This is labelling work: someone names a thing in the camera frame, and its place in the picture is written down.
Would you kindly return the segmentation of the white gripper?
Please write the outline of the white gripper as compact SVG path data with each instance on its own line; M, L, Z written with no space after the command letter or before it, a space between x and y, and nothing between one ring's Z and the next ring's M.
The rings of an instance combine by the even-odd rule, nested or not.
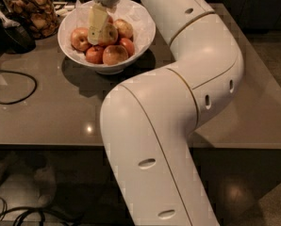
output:
M106 26L108 14L106 8L113 8L120 0L93 0L94 3L89 13L88 41L92 45L97 45Z

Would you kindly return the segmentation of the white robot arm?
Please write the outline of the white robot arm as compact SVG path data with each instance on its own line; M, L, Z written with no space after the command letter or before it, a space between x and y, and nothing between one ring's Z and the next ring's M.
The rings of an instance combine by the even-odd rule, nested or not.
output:
M105 98L109 164L136 226L220 226L187 138L234 97L240 48L205 0L141 2L174 63L123 81Z

